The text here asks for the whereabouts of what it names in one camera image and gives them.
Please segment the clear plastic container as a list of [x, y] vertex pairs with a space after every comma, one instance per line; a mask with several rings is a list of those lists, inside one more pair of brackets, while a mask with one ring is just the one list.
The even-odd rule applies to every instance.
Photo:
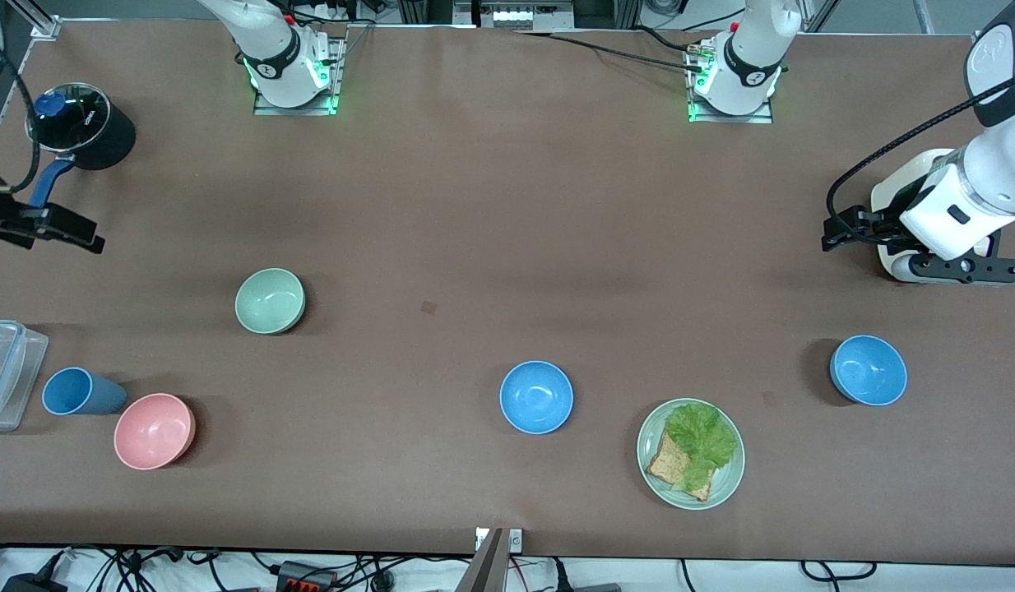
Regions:
[[22, 323], [0, 320], [0, 433], [20, 426], [48, 344], [48, 336]]

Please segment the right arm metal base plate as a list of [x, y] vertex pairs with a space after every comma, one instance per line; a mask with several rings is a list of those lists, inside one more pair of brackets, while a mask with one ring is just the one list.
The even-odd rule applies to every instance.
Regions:
[[295, 31], [292, 44], [274, 58], [244, 56], [255, 89], [254, 113], [335, 115], [345, 54], [345, 39], [304, 30]]

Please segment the green bowl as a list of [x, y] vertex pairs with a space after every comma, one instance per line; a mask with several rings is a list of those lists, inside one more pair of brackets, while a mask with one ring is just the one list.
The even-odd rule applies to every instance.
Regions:
[[257, 335], [293, 329], [307, 307], [301, 279], [282, 267], [267, 267], [249, 276], [234, 295], [236, 322]]

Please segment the black power adapter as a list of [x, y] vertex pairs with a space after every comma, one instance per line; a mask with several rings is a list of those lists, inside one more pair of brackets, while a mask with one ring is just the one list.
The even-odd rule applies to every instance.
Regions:
[[0, 592], [67, 592], [67, 585], [55, 580], [58, 562], [63, 558], [64, 550], [57, 551], [36, 573], [21, 573], [11, 576]]

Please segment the black power strip red switches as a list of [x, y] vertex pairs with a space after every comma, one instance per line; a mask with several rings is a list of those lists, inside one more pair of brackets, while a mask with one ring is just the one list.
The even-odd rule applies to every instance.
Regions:
[[278, 566], [275, 592], [330, 592], [337, 580], [334, 568], [285, 561]]

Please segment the brown bread slice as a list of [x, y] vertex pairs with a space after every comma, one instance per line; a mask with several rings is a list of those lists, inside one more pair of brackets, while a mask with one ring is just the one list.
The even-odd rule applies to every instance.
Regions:
[[717, 468], [692, 460], [670, 438], [668, 432], [663, 431], [657, 450], [644, 471], [662, 483], [669, 484], [673, 491], [687, 494], [697, 502], [706, 502], [710, 498], [713, 476]]

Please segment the glass lid with blue knob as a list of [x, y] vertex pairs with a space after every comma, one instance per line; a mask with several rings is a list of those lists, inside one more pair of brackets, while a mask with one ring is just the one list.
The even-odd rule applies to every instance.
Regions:
[[38, 95], [32, 105], [33, 122], [25, 125], [26, 134], [55, 153], [89, 145], [109, 120], [108, 95], [86, 83], [60, 84]]

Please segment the white power strip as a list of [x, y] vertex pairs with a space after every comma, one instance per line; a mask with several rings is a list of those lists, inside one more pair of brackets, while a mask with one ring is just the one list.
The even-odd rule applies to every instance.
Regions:
[[454, 0], [452, 22], [486, 29], [570, 30], [576, 26], [572, 0]]

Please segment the blue cup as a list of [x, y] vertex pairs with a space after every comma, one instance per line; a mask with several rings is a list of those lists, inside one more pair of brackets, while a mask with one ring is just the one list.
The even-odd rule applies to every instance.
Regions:
[[55, 416], [115, 414], [127, 404], [127, 391], [101, 375], [72, 367], [48, 379], [41, 400]]

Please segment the aluminium frame profile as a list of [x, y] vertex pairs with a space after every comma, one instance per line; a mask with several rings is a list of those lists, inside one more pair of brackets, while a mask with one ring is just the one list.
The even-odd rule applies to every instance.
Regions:
[[31, 38], [49, 41], [56, 40], [61, 26], [63, 26], [63, 19], [60, 16], [44, 10], [38, 3], [38, 0], [4, 1], [30, 23]]

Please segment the blue bowl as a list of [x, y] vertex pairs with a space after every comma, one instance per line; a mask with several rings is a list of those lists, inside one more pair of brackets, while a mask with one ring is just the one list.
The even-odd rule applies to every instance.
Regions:
[[544, 360], [519, 363], [501, 382], [501, 412], [515, 430], [545, 435], [563, 427], [574, 409], [574, 385], [565, 371]]
[[909, 383], [898, 349], [875, 335], [854, 335], [840, 342], [828, 360], [828, 375], [848, 400], [869, 407], [895, 404]]

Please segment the pink bowl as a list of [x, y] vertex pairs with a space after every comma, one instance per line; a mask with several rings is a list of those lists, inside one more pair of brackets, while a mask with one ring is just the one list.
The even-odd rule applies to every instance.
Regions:
[[132, 402], [114, 433], [118, 460], [128, 468], [149, 471], [173, 464], [194, 442], [196, 420], [187, 402], [153, 393]]

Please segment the lettuce leaf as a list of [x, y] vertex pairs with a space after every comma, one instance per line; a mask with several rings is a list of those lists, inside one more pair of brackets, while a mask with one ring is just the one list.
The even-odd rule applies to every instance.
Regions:
[[674, 491], [706, 502], [715, 472], [728, 465], [738, 449], [734, 429], [713, 405], [692, 402], [669, 413], [663, 434], [674, 445], [668, 483]]

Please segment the white toaster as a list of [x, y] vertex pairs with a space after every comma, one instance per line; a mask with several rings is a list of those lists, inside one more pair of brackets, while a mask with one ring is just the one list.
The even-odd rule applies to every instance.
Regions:
[[877, 233], [895, 231], [878, 255], [907, 284], [1015, 284], [1015, 260], [998, 255], [1011, 218], [971, 187], [962, 151], [927, 150], [871, 192]]

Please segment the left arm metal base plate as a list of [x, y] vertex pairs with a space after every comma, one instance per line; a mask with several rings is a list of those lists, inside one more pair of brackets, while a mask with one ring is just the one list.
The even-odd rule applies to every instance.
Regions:
[[688, 72], [685, 75], [689, 123], [773, 123], [771, 97], [775, 91], [774, 84], [768, 87], [767, 97], [752, 113], [727, 113], [710, 104], [706, 91], [718, 72], [714, 58], [714, 39], [702, 39], [698, 44], [690, 44], [682, 56], [685, 64], [699, 68], [698, 72]]

